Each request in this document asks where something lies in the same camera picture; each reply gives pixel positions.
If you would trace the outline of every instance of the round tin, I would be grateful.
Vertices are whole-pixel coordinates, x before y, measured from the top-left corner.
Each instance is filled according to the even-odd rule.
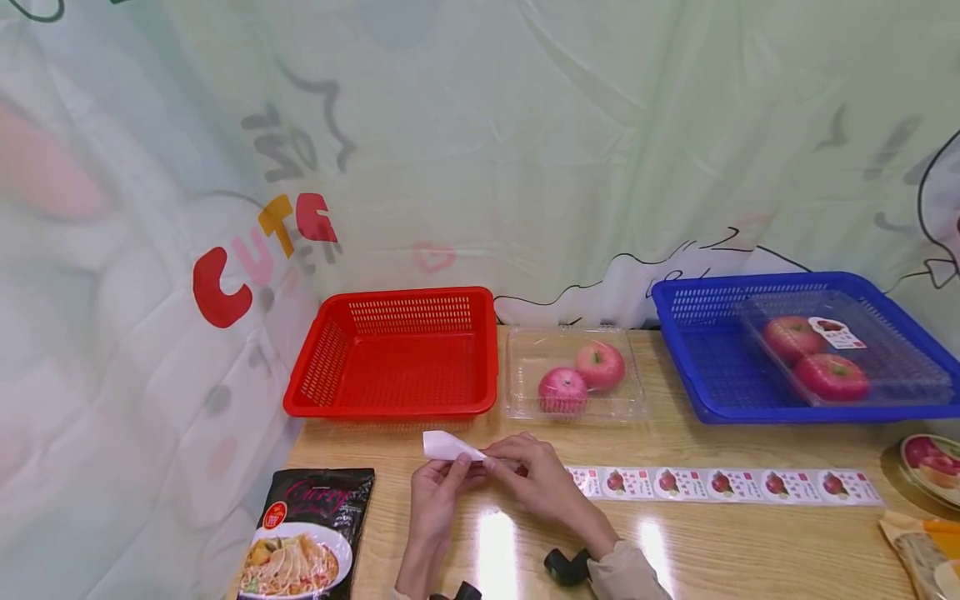
[[[960,520],[960,444],[941,436],[903,438],[883,451],[880,466],[906,499],[941,518]]]

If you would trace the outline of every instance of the printed backdrop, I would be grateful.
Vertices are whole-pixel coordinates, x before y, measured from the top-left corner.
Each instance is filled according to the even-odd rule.
[[[0,579],[214,598],[331,294],[644,326],[860,273],[960,352],[952,0],[0,0]]]

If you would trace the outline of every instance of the table surface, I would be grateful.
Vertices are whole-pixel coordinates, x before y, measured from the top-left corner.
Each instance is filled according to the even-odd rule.
[[[500,328],[500,364],[507,329]],[[688,468],[858,468],[891,510],[925,516],[880,471],[879,454],[918,423],[896,425],[703,425],[694,416],[658,332],[631,331],[650,419],[633,428],[531,424],[507,420],[503,369],[496,406],[459,430],[478,447],[530,431],[568,465]],[[420,433],[433,426],[332,425],[309,420],[290,468],[376,469],[376,483],[354,576],[354,598],[380,598],[394,582],[406,541],[409,478],[424,459]],[[897,555],[881,535],[877,507],[788,507],[598,501],[620,535],[643,549],[674,598],[912,598]],[[591,598],[586,585],[558,588],[543,558],[577,541],[538,523],[495,486],[469,494],[453,532],[438,591],[461,581],[484,597]]]

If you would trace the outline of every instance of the red basket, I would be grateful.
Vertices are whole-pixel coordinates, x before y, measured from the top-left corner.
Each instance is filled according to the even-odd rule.
[[[292,417],[475,417],[496,400],[496,317],[482,287],[341,294],[306,336]]]

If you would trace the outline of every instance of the blue plastic basket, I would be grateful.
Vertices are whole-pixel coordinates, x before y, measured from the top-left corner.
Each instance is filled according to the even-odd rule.
[[[948,404],[814,407],[745,335],[740,304],[757,294],[836,290],[873,308],[949,374]],[[873,283],[851,273],[796,273],[661,281],[653,288],[663,339],[704,423],[885,422],[960,418],[960,363]]]

